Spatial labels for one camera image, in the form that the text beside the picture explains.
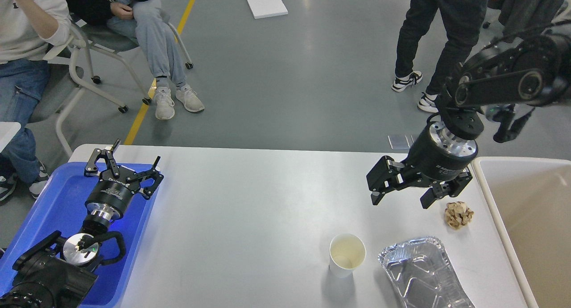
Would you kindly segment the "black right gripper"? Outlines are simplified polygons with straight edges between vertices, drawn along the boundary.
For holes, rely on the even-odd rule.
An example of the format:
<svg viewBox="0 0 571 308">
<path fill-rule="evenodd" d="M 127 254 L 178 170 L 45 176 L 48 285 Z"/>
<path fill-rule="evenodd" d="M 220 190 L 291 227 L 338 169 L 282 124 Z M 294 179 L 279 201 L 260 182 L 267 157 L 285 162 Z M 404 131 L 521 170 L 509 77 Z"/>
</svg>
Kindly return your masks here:
<svg viewBox="0 0 571 308">
<path fill-rule="evenodd" d="M 403 162 L 383 156 L 366 175 L 373 205 L 385 194 L 407 187 L 429 187 L 423 209 L 446 196 L 457 197 L 472 180 L 468 164 L 477 156 L 475 141 L 453 135 L 442 121 L 427 123 Z"/>
</svg>

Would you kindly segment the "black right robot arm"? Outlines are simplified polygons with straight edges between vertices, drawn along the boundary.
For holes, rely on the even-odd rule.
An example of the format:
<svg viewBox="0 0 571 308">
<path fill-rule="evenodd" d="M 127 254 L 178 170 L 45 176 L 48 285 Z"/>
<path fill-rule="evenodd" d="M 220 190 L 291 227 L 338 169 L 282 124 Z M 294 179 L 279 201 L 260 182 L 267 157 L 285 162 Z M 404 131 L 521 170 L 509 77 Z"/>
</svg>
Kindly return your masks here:
<svg viewBox="0 0 571 308">
<path fill-rule="evenodd" d="M 406 158 L 384 156 L 367 174 L 374 205 L 394 190 L 427 188 L 420 201 L 427 209 L 446 196 L 457 197 L 471 181 L 468 165 L 479 151 L 482 107 L 497 107 L 497 142 L 515 139 L 530 114 L 514 119 L 515 104 L 542 107 L 570 103 L 570 20 L 536 26 L 539 35 L 515 47 L 484 47 L 458 64 L 435 100 L 440 117 L 429 117 Z"/>
</svg>

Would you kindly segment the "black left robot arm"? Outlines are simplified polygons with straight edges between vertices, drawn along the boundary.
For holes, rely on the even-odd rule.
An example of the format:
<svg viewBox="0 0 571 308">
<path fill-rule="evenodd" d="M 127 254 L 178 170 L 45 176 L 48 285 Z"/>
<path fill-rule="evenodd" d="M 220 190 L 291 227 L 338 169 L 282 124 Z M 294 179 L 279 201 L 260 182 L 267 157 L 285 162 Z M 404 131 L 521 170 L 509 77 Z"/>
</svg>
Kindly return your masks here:
<svg viewBox="0 0 571 308">
<path fill-rule="evenodd" d="M 3 308 L 112 308 L 120 300 L 163 180 L 119 164 L 114 145 L 57 168 L 1 259 Z"/>
</svg>

